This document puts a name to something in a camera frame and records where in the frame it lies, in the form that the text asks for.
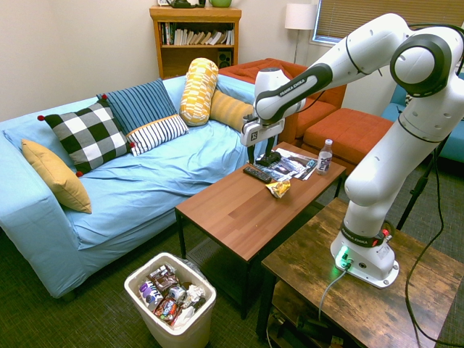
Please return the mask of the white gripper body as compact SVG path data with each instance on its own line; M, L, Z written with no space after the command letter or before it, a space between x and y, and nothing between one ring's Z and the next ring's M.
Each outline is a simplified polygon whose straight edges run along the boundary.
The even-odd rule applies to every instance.
M258 142L277 136L283 131L284 125L284 119L269 125L265 125L263 120L259 118L245 123L241 132L241 144L252 146Z

